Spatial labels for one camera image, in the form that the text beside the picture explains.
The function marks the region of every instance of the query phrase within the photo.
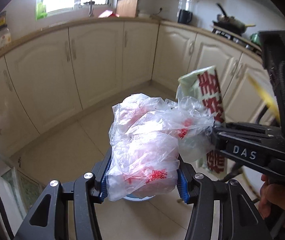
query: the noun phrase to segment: clear plastic bag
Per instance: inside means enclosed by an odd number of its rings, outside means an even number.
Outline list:
[[[192,147],[196,156],[207,153],[214,118],[195,98],[177,103],[136,94],[113,111],[112,162],[106,173],[111,201],[128,194],[143,198],[168,193],[177,183],[178,153]]]

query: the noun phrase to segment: silver screw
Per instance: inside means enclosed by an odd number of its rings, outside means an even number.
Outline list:
[[[58,184],[59,184],[59,181],[57,181],[57,180],[52,180],[52,181],[50,181],[50,186],[52,186],[52,187],[56,187]]]
[[[232,184],[233,186],[238,186],[239,183],[235,179],[231,179],[230,184]]]
[[[91,179],[92,176],[93,176],[93,174],[91,172],[87,172],[87,173],[84,174],[84,178],[85,179]]]
[[[196,173],[195,174],[195,179],[203,179],[204,178],[204,175],[201,174],[201,173]]]

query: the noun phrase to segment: black mug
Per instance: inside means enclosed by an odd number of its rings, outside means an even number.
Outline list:
[[[178,16],[178,23],[188,24],[192,21],[193,13],[186,10],[180,10]]]

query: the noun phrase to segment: tile grout line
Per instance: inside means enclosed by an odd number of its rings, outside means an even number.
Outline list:
[[[89,138],[89,140],[92,142],[93,145],[95,145],[95,147],[97,148],[97,150],[100,152],[100,154],[105,157],[103,155],[103,153],[99,150],[98,146],[93,142],[93,140],[90,138],[89,134],[86,132],[86,130],[84,129],[84,127],[82,127],[81,123],[79,122],[79,120],[77,120],[77,123],[80,125],[81,129],[84,131],[84,133],[87,135],[87,137]]]
[[[160,209],[158,209],[154,204],[152,204],[149,200],[148,202],[150,203],[150,205],[152,205],[155,209],[157,209],[160,213],[162,213],[165,217],[169,218],[172,222],[174,222],[175,224],[179,225],[176,221],[172,220],[169,216],[167,216],[164,212],[162,212]]]

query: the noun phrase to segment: frying pan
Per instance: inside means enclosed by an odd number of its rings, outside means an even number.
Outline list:
[[[235,17],[233,16],[230,16],[228,17],[225,10],[223,9],[223,7],[221,6],[220,3],[216,3],[216,5],[220,8],[220,10],[222,11],[222,14],[218,14],[217,15],[217,21],[218,23],[222,23],[224,24],[225,26],[227,25],[230,25],[230,27],[232,27],[233,29],[234,28],[237,28],[239,29],[239,32],[240,34],[243,34],[246,32],[247,30],[247,27],[255,27],[256,25],[255,24],[244,24],[243,22],[237,20]]]

